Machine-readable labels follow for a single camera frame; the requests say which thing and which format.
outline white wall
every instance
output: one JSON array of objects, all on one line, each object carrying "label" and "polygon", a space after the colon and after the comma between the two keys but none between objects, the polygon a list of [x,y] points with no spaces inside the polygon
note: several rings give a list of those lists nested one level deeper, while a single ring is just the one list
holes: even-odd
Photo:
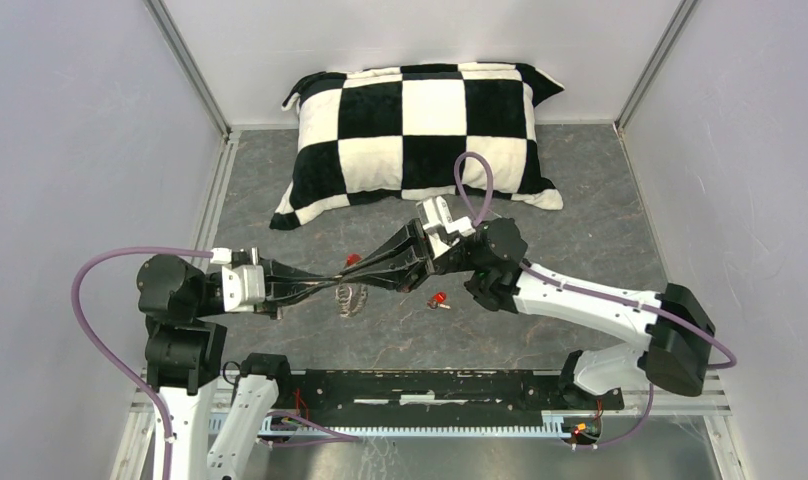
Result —
[{"label": "white wall", "polygon": [[756,479],[808,479],[808,1],[701,2],[626,132],[672,279],[740,357]]},{"label": "white wall", "polygon": [[322,70],[522,61],[566,91],[540,122],[614,120],[678,0],[165,0],[228,121],[295,124],[280,103]]},{"label": "white wall", "polygon": [[[189,246],[220,138],[140,0],[0,1],[0,478],[107,478],[133,387],[80,332],[94,254]],[[143,366],[142,259],[87,315]]]}]

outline gray floor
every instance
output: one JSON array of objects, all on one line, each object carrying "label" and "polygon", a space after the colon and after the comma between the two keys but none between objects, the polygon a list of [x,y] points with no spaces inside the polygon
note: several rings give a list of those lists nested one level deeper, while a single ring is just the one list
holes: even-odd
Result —
[{"label": "gray floor", "polygon": [[[612,127],[537,127],[544,174],[563,194],[562,211],[496,200],[529,244],[528,258],[567,275],[633,289],[661,289],[663,269],[637,188]],[[371,252],[415,216],[413,202],[379,203],[323,213],[297,230],[268,228],[292,174],[296,130],[244,132],[219,222],[216,245],[257,246],[261,255],[317,273],[341,269],[349,253]],[[465,213],[450,198],[455,215]],[[559,368],[576,349],[614,339],[545,317],[491,313],[471,300],[468,275],[434,277],[410,294],[372,289],[365,310],[340,318],[333,291],[272,321],[254,315],[219,319],[229,327],[224,360],[281,353],[293,368]],[[451,310],[427,299],[448,294]]]}]

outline pillow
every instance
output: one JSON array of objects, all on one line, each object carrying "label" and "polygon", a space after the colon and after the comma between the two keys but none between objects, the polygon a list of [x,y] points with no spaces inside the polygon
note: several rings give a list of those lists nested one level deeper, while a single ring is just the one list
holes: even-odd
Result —
[{"label": "pillow", "polygon": [[[563,208],[540,174],[534,107],[563,86],[526,64],[428,64],[320,72],[292,88],[283,109],[299,112],[292,182],[270,228],[292,230],[325,210],[385,197],[422,200],[455,193],[453,165],[483,155],[495,198]],[[483,195],[474,159],[462,171],[467,193]]]}]

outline checkered pillow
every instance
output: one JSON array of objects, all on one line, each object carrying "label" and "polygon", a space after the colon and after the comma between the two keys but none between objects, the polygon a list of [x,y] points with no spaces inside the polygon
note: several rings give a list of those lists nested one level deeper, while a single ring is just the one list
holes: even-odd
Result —
[{"label": "checkered pillow", "polygon": [[[525,64],[414,65],[301,79],[283,109],[298,104],[298,157],[270,227],[291,230],[325,210],[385,197],[421,200],[455,193],[453,165],[483,155],[495,197],[559,210],[563,199],[540,174],[534,107],[563,87]],[[467,159],[467,193],[486,175]]]}]

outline metal corner post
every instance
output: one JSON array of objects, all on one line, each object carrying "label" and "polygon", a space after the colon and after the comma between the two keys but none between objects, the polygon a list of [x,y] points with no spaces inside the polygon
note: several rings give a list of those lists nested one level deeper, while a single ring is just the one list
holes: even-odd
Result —
[{"label": "metal corner post", "polygon": [[657,42],[657,46],[654,48],[651,58],[649,58],[639,80],[637,80],[634,89],[628,96],[628,101],[625,102],[625,106],[622,107],[622,111],[616,119],[617,131],[624,129],[628,122],[631,121],[631,117],[636,112],[637,106],[642,101],[648,88],[660,71],[661,65],[663,65],[663,62],[672,50],[672,46],[677,41],[681,31],[684,29],[684,25],[686,25],[690,16],[692,16],[699,1],[700,0],[681,0],[681,3],[678,4],[678,8],[675,9],[672,19],[669,20],[669,25],[667,25],[666,30],[663,31],[663,36],[661,36],[660,41]]},{"label": "metal corner post", "polygon": [[168,43],[175,58],[177,58],[177,61],[180,63],[183,73],[186,74],[186,77],[195,89],[195,93],[198,94],[201,102],[203,102],[204,108],[207,110],[207,115],[209,115],[213,125],[215,125],[216,129],[221,132],[226,140],[230,135],[230,125],[224,118],[224,114],[222,114],[218,103],[216,103],[216,99],[207,86],[207,82],[204,81],[204,77],[195,64],[195,59],[192,58],[192,54],[189,52],[186,42],[184,42],[183,37],[180,36],[180,31],[177,29],[177,25],[174,24],[174,20],[172,20],[165,3],[163,0],[142,1],[145,3],[145,6],[148,7],[151,15],[153,15],[154,21],[163,33],[166,43]]}]

